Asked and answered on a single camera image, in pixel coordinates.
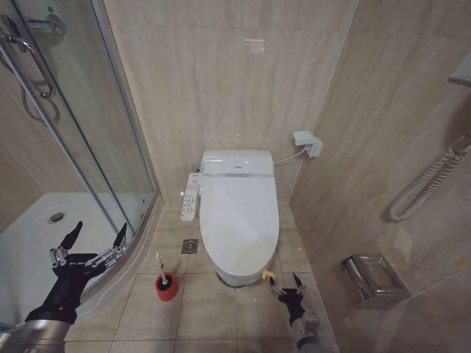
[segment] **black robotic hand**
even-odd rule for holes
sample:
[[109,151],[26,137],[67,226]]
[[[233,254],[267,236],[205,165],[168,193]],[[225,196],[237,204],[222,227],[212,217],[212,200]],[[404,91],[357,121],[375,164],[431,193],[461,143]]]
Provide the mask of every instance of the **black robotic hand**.
[[121,228],[111,249],[101,254],[69,254],[82,226],[80,221],[57,248],[49,251],[57,281],[44,303],[29,313],[26,321],[47,319],[73,324],[77,319],[75,310],[80,306],[80,296],[88,281],[103,274],[124,256],[127,224]]
[[293,324],[294,320],[302,318],[302,314],[305,312],[301,305],[302,298],[304,296],[305,286],[302,285],[301,280],[296,274],[293,274],[294,281],[296,282],[297,289],[295,288],[283,288],[278,289],[275,286],[275,281],[270,278],[270,285],[276,288],[278,294],[278,300],[286,305],[289,311],[289,323]]

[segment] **white toilet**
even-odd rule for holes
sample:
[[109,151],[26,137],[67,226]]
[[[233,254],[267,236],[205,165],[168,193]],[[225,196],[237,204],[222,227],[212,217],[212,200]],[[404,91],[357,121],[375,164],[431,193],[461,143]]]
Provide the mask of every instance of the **white toilet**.
[[255,282],[272,262],[279,219],[269,151],[205,150],[201,163],[201,237],[229,286]]

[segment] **power outlet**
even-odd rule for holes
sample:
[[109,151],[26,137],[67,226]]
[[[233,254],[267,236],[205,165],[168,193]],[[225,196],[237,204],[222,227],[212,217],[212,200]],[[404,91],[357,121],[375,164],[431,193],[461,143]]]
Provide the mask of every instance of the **power outlet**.
[[293,132],[293,141],[296,146],[305,146],[310,158],[318,157],[322,150],[322,141],[310,131]]

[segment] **toilet seat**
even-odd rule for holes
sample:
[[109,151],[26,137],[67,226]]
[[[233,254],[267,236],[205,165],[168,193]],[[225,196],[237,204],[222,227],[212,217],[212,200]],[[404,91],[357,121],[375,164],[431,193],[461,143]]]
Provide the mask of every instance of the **toilet seat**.
[[218,275],[229,285],[256,281],[278,241],[273,174],[203,174],[199,218]]

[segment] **beige floor tile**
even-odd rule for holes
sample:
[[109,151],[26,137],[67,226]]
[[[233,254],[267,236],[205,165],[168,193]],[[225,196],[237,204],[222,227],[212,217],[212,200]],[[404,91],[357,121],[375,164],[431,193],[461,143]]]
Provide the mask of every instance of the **beige floor tile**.
[[329,353],[340,353],[339,346],[337,346],[337,342],[335,338],[321,338],[322,346],[327,350]]
[[[282,274],[276,274],[278,287],[284,287]],[[237,338],[290,338],[286,306],[269,290],[268,280],[260,280],[235,290],[237,298]]]
[[[270,264],[269,270],[272,272],[281,273],[281,262],[278,257],[277,250],[273,257],[273,261]],[[214,274],[216,270],[212,264],[205,247],[202,245],[202,241],[198,244],[198,253],[189,254],[188,256],[188,267],[186,269],[187,274]]]
[[191,238],[201,240],[201,231],[199,230],[199,228],[197,229],[196,227],[194,227]]
[[[321,295],[312,274],[296,274],[303,285],[306,286],[305,295],[302,299],[302,307],[305,311],[314,312],[320,320],[317,334],[321,338],[333,338],[333,330],[330,325],[329,317],[322,303]],[[293,274],[284,274],[287,288],[296,288]]]
[[172,353],[174,340],[118,340],[110,353]]
[[290,338],[238,340],[238,353],[296,353],[294,340]]
[[190,222],[181,221],[181,211],[182,204],[165,204],[157,230],[192,230],[195,223],[199,223],[199,220],[195,217],[195,219]]
[[236,292],[215,274],[187,274],[178,339],[235,339]]
[[191,230],[157,231],[138,273],[158,274],[159,268],[155,261],[155,254],[160,252],[163,256],[165,271],[184,274],[188,264],[188,254],[182,254],[185,239],[191,239]]
[[178,294],[170,302],[157,297],[155,279],[154,274],[136,276],[115,340],[175,339],[185,277],[177,275]]
[[236,353],[236,340],[178,340],[174,353]]
[[297,230],[288,202],[280,202],[278,204],[278,214],[280,216],[281,230]]
[[276,274],[280,274],[282,272],[280,256],[278,255],[278,248],[275,249],[275,255],[273,256],[269,270],[271,272],[275,272]]
[[74,325],[68,332],[66,340],[113,340],[119,319],[130,294],[134,277],[125,287],[97,313],[91,320],[81,325]]
[[214,274],[214,266],[206,252],[202,241],[198,243],[198,252],[196,254],[189,254],[187,274]]
[[283,272],[311,272],[311,266],[297,230],[282,230],[278,241]]
[[67,342],[65,353],[108,353],[110,346],[110,341]]

